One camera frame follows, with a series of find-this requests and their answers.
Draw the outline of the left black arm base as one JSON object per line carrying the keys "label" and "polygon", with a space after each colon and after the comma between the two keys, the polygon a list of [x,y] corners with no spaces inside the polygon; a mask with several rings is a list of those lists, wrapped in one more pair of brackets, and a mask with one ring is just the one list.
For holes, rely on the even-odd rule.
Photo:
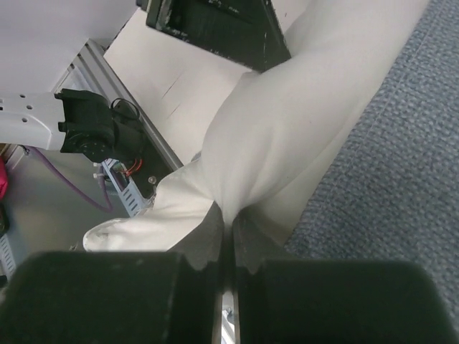
{"label": "left black arm base", "polygon": [[64,119],[58,122],[65,134],[60,152],[83,154],[94,163],[120,161],[142,197],[151,197],[153,186],[148,179],[164,175],[164,168],[143,128],[140,110],[123,98],[110,102],[88,90],[63,88],[55,98],[64,110]]}

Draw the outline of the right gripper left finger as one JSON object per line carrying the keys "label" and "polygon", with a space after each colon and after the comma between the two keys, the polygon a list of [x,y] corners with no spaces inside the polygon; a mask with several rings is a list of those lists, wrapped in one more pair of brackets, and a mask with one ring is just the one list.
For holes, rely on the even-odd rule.
{"label": "right gripper left finger", "polygon": [[44,252],[1,303],[3,343],[218,343],[222,214],[165,252]]}

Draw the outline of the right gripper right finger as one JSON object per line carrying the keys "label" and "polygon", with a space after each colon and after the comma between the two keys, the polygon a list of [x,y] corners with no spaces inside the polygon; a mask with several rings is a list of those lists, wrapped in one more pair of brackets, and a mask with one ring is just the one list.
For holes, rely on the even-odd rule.
{"label": "right gripper right finger", "polygon": [[301,259],[246,216],[232,225],[238,343],[456,343],[425,271],[407,262]]}

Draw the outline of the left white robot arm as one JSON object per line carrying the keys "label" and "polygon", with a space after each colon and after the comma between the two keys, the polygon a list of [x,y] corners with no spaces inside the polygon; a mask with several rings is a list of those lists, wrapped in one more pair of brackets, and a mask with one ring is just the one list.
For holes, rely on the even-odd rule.
{"label": "left white robot arm", "polygon": [[[271,1],[136,5],[147,14],[147,27],[256,72],[290,59]],[[84,153],[96,162],[140,152],[139,123],[139,113],[122,115],[103,96],[86,90],[1,97],[1,142]]]}

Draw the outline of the grey striped pillowcase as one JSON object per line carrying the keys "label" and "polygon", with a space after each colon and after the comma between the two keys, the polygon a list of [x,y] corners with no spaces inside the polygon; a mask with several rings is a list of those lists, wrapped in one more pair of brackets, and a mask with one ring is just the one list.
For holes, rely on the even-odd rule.
{"label": "grey striped pillowcase", "polygon": [[316,259],[405,260],[458,316],[458,3],[431,1],[288,240]]}

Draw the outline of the white pillow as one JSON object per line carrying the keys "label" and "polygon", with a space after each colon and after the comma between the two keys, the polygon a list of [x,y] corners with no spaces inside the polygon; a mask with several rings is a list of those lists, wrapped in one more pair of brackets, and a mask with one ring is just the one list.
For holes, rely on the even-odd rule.
{"label": "white pillow", "polygon": [[97,251],[166,251],[213,205],[225,224],[294,186],[338,148],[406,44],[426,1],[308,1],[286,32],[292,57],[244,74],[210,123],[198,159],[165,177],[153,206],[89,230]]}

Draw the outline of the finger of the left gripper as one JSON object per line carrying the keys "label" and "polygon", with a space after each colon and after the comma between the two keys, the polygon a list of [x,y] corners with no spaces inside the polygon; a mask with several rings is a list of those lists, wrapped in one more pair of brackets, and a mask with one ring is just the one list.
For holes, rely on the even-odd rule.
{"label": "finger of the left gripper", "polygon": [[256,72],[291,58],[271,1],[150,0],[146,25]]}

